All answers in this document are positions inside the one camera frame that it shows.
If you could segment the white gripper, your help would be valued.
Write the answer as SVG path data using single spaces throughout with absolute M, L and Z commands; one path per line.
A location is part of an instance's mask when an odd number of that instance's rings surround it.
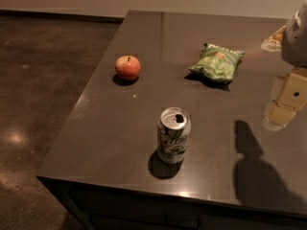
M 286 25 L 281 55 L 284 61 L 303 68 L 293 68 L 286 76 L 274 79 L 265 127 L 285 127 L 307 104 L 307 1 Z

